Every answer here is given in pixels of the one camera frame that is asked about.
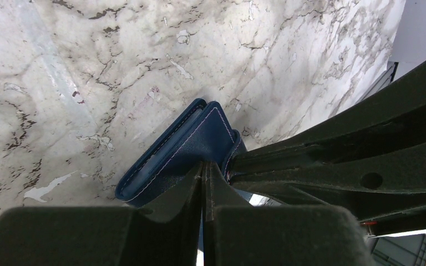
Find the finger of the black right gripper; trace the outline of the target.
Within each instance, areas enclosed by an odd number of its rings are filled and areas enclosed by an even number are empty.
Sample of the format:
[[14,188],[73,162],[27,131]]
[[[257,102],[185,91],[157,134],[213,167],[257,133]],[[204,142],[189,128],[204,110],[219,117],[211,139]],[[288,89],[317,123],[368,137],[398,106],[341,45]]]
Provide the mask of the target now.
[[231,184],[282,204],[343,207],[376,237],[426,232],[426,143],[338,164],[245,173]]
[[237,156],[236,172],[340,163],[426,143],[426,61],[386,88],[289,139]]

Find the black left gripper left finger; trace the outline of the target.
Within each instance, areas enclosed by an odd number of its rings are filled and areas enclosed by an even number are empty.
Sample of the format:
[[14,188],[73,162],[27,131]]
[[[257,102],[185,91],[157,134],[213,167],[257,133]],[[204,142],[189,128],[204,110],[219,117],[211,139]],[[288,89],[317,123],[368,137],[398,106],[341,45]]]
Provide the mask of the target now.
[[194,265],[202,164],[142,208],[18,207],[0,215],[0,265]]

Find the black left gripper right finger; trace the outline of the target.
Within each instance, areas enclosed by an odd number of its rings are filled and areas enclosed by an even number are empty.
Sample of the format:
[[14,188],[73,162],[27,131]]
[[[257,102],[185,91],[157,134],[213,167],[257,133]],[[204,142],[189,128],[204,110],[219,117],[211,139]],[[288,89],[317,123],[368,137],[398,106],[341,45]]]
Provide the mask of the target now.
[[202,166],[205,265],[373,265],[361,228],[339,206],[254,207]]

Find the blue card holder wallet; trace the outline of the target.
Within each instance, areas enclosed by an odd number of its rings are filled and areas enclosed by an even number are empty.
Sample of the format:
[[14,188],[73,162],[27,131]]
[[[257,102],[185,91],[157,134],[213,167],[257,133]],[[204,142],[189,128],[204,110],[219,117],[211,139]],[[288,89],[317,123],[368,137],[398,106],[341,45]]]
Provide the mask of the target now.
[[115,196],[142,207],[175,186],[198,163],[216,162],[224,178],[235,156],[246,152],[217,101],[195,99],[119,181]]

